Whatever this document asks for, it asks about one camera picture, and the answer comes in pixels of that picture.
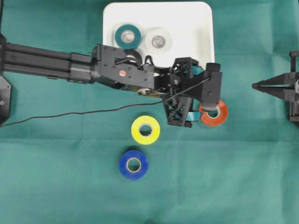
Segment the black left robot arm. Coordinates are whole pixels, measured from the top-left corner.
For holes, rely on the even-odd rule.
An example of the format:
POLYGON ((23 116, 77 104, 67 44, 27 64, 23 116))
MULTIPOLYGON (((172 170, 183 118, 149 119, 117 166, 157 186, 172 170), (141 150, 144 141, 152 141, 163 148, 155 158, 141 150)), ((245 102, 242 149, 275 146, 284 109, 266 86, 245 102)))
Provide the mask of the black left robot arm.
POLYGON ((196 66, 191 58, 178 58, 171 67, 158 67, 151 56, 142 58, 136 50, 101 44, 95 46, 91 55, 83 55, 12 44, 4 36, 0 38, 1 72, 79 84, 99 83, 158 98, 172 126, 192 126, 188 113, 209 79, 204 71, 194 75, 196 66))

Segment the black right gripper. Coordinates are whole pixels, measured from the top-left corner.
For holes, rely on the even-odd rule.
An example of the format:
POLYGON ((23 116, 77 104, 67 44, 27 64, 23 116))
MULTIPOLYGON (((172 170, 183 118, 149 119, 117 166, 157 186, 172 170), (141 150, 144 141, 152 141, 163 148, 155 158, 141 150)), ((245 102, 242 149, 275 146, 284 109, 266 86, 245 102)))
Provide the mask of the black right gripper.
POLYGON ((278 75, 276 77, 262 80, 260 82, 252 84, 252 88, 272 96, 275 96, 284 101, 289 101, 289 121, 292 122, 297 127, 299 126, 299 72, 296 71, 296 62, 299 58, 298 51, 291 51, 289 53, 291 58, 291 72, 278 75), (276 86, 291 84, 294 89, 294 94, 292 98, 292 89, 283 87, 263 87, 263 86, 276 86))

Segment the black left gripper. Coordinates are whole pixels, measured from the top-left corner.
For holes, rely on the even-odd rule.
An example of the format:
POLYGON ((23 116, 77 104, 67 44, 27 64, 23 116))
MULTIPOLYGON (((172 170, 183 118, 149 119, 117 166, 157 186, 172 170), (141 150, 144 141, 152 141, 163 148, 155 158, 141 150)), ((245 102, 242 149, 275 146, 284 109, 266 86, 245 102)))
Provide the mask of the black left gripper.
POLYGON ((198 65, 197 60, 183 57, 175 59, 171 67, 154 67, 158 74, 154 92, 163 99, 168 125, 192 127, 192 122, 199 121, 200 112, 191 112, 193 99, 182 93, 187 89, 186 82, 204 71, 198 65))

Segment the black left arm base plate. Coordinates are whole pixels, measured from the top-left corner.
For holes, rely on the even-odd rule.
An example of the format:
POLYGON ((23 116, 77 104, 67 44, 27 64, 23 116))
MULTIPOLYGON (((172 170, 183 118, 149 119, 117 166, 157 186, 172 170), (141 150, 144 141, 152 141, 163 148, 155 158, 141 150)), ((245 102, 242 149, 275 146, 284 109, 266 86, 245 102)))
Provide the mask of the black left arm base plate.
POLYGON ((11 85, 0 76, 0 125, 3 125, 10 117, 11 85))

